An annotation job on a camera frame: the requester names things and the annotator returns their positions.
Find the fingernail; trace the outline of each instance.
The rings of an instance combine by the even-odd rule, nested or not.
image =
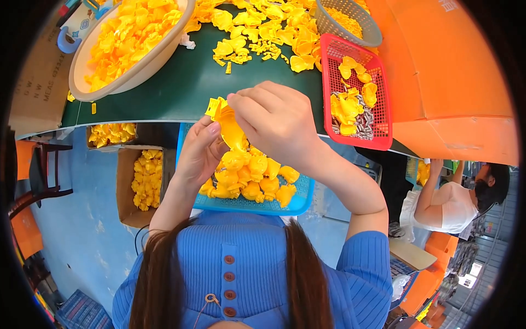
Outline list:
[[[210,131],[212,135],[216,134],[219,130],[221,130],[221,125],[219,124],[219,122],[212,122],[208,126],[208,131]]]

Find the gray plastic basket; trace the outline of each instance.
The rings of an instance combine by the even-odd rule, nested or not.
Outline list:
[[[378,47],[382,43],[382,34],[378,25],[359,4],[351,0],[316,0],[314,14],[320,34],[330,33],[342,37],[360,46]],[[363,39],[359,39],[338,24],[323,8],[335,8],[349,17],[356,19],[362,28]]]

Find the plastic bag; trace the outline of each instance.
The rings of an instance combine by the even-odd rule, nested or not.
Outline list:
[[[393,278],[393,296],[391,302],[397,301],[402,297],[403,288],[411,277],[406,274],[399,274]]]

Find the blue ribbed shirt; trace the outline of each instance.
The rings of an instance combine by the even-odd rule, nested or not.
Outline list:
[[[208,303],[197,328],[208,328],[219,321],[241,321],[254,329],[287,328],[287,244],[283,227],[278,216],[205,211],[182,230],[177,236],[186,286],[181,327],[194,327],[206,303],[205,296],[213,293],[220,306]],[[116,328],[128,327],[142,260],[141,253],[115,293]],[[322,267],[335,328],[381,328],[392,296],[387,237],[375,231],[358,233],[344,243],[336,269],[325,264]]]

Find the red plastic basket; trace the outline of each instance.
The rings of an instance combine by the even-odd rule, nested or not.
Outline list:
[[[330,95],[332,92],[342,93],[345,91],[343,84],[340,82],[342,77],[340,70],[338,70],[338,66],[341,64],[344,56],[350,56],[354,58],[356,62],[362,64],[366,68],[367,73],[371,75],[371,82],[378,86],[378,90],[376,91],[377,102],[371,109],[375,117],[374,123],[371,125],[373,130],[373,138],[371,141],[353,136],[342,136],[332,131]],[[321,64],[323,69],[323,114],[325,131],[329,137],[333,141],[341,144],[379,149],[381,151],[388,150],[393,141],[392,118],[385,77],[386,70],[383,68],[380,58],[367,49],[336,35],[325,33],[321,36]],[[356,87],[361,94],[364,83],[358,80],[354,70],[351,71],[351,77],[345,81],[351,88]]]

